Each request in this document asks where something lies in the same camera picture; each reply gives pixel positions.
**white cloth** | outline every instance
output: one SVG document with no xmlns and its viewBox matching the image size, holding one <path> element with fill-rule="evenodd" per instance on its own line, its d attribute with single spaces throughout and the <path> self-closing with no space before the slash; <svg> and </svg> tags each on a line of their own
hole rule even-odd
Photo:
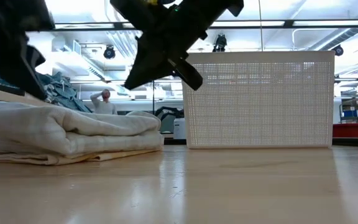
<svg viewBox="0 0 358 224">
<path fill-rule="evenodd" d="M 94 112 L 97 114 L 117 114 L 116 105 L 110 102 L 104 102 L 98 100 L 98 97 L 101 95 L 102 93 L 96 93 L 91 95 L 91 100 L 94 106 Z"/>
<path fill-rule="evenodd" d="M 0 101 L 1 154 L 73 159 L 104 152 L 155 151 L 163 146 L 159 128 L 157 117 L 141 111 L 119 116 Z"/>
</svg>

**man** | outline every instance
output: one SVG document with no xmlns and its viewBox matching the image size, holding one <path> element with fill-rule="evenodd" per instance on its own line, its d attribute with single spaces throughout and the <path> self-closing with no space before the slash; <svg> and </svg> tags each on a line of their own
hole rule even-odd
<svg viewBox="0 0 358 224">
<path fill-rule="evenodd" d="M 110 91 L 103 90 L 101 93 L 91 95 L 91 100 L 97 114 L 117 114 L 116 106 L 109 102 Z"/>
</svg>

